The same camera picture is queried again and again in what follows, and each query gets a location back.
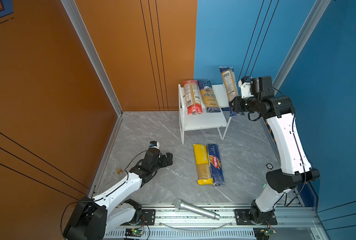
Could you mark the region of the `clear label spaghetti bag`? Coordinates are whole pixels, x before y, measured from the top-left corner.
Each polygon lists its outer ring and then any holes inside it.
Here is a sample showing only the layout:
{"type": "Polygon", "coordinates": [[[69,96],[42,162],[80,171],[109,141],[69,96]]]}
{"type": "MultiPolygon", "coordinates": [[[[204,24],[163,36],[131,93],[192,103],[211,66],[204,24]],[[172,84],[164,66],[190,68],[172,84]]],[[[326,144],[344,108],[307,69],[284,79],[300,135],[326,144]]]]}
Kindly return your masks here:
{"type": "Polygon", "coordinates": [[[233,67],[219,67],[223,83],[227,92],[229,104],[238,96],[238,89],[233,67]]]}

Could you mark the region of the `blue yellow spaghetti bag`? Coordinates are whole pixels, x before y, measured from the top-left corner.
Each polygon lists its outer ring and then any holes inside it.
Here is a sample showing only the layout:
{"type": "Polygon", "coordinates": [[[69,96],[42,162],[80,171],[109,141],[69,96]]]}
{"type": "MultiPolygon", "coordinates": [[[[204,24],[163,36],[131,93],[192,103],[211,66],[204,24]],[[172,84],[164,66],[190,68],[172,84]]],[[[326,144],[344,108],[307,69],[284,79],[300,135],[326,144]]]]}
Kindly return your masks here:
{"type": "Polygon", "coordinates": [[[209,80],[198,80],[198,86],[207,113],[220,113],[221,108],[218,105],[211,82],[209,80]]]}

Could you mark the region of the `red spaghetti bag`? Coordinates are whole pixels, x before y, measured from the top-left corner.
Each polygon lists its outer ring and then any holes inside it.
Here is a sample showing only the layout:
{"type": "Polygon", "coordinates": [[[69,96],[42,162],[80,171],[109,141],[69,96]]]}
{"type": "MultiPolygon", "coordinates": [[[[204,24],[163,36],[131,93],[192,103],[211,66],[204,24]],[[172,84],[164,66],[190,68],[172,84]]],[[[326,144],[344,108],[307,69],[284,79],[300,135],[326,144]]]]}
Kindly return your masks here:
{"type": "Polygon", "coordinates": [[[184,91],[188,115],[202,114],[202,104],[198,82],[196,80],[184,81],[184,91]]]}

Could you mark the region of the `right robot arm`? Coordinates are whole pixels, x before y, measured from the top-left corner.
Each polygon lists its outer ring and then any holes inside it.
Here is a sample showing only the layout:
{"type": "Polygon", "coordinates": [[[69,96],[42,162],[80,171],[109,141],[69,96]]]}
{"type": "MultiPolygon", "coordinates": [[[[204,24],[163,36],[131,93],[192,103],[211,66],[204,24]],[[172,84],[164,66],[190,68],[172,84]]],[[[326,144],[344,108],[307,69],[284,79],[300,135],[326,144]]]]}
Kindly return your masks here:
{"type": "Polygon", "coordinates": [[[266,174],[267,186],[252,202],[248,215],[253,224],[266,224],[283,196],[298,185],[304,186],[319,178],[320,173],[312,167],[303,150],[296,127],[296,110],[290,97],[277,97],[269,76],[244,77],[238,86],[241,94],[231,100],[230,107],[236,113],[257,113],[258,119],[266,120],[281,161],[280,169],[266,174]]]}

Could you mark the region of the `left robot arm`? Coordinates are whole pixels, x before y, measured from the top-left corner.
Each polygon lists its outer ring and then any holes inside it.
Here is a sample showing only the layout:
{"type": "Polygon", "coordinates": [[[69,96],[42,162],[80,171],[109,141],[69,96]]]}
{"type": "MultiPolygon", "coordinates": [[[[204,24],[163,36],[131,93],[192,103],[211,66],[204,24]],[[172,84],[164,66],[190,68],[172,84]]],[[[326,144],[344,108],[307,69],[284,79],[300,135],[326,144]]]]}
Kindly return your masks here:
{"type": "Polygon", "coordinates": [[[117,184],[93,198],[85,196],[74,202],[68,223],[60,227],[63,239],[102,240],[108,230],[140,221],[142,205],[128,196],[151,181],[159,169],[173,164],[173,154],[162,154],[157,146],[149,147],[144,155],[117,184]]]}

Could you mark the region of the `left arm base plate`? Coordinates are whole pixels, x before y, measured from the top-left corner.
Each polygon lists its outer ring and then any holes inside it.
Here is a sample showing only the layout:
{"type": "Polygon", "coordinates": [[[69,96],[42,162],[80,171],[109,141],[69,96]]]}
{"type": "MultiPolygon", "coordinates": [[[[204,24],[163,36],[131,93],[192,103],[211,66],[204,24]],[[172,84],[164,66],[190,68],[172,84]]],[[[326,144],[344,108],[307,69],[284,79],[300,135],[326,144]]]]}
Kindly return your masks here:
{"type": "Polygon", "coordinates": [[[122,226],[141,226],[144,224],[144,221],[146,221],[146,224],[150,227],[155,225],[155,220],[156,220],[156,210],[145,209],[142,210],[140,214],[136,214],[133,220],[122,224],[122,226]]]}

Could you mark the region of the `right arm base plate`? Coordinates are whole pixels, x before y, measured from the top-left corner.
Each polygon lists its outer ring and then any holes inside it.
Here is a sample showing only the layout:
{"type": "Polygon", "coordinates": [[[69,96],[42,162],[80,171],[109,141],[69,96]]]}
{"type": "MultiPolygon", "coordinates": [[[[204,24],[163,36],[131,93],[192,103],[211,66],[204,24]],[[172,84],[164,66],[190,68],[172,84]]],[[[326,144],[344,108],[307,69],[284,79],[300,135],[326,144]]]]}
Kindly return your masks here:
{"type": "Polygon", "coordinates": [[[275,216],[275,210],[262,213],[256,211],[255,209],[235,209],[235,220],[237,225],[271,225],[275,226],[278,224],[277,218],[275,216]]]}

